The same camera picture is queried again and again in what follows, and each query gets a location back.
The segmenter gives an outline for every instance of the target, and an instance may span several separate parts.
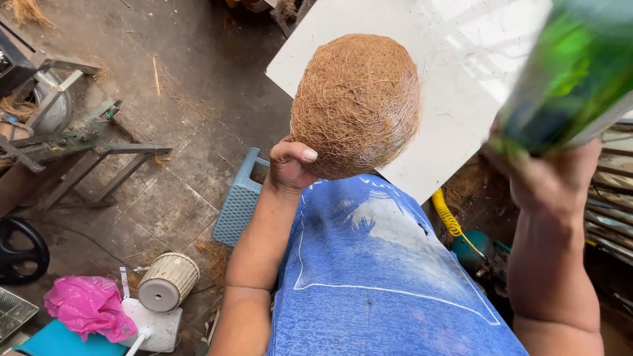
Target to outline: black wheel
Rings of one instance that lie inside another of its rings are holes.
[[[19,250],[11,244],[11,235],[18,231],[31,241],[33,248]],[[50,261],[48,246],[42,235],[26,220],[16,217],[0,219],[0,285],[19,286],[32,283],[46,273]],[[25,262],[35,263],[37,267],[33,272],[23,274],[17,265]]]

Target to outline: yellow air hose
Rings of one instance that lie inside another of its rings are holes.
[[[448,232],[455,237],[459,237],[459,236],[463,237],[464,240],[466,240],[466,242],[470,245],[470,247],[472,247],[473,250],[477,252],[479,257],[486,260],[486,256],[483,253],[481,253],[475,247],[475,245],[473,245],[470,242],[470,240],[466,237],[466,235],[464,235],[464,233],[461,231],[460,223],[457,222],[457,220],[455,219],[451,211],[448,210],[448,207],[446,206],[446,202],[444,201],[444,194],[442,194],[442,188],[438,189],[437,191],[435,191],[435,193],[433,193],[433,195],[431,196],[431,200],[433,201],[433,206],[437,210],[437,214],[439,215],[440,219],[442,219],[442,221],[444,222],[444,225],[446,225],[446,229],[448,229]]]

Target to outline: hand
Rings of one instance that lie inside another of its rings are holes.
[[[512,199],[522,211],[582,220],[601,147],[596,138],[542,159],[532,158],[526,151],[506,158],[493,153],[490,147],[485,149],[491,163],[510,179]]]
[[[312,163],[317,152],[300,142],[284,137],[270,151],[270,173],[266,179],[276,192],[283,196],[299,196],[303,189],[318,180],[303,165]]]

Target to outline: metal wire mesh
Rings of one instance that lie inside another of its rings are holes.
[[[0,288],[0,343],[31,319],[38,310],[35,305]]]

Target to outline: man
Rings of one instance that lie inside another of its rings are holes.
[[[209,355],[602,355],[582,265],[600,149],[593,140],[546,160],[491,156],[521,209],[512,333],[414,199],[374,175],[318,181],[302,166],[317,152],[280,142],[231,256]]]

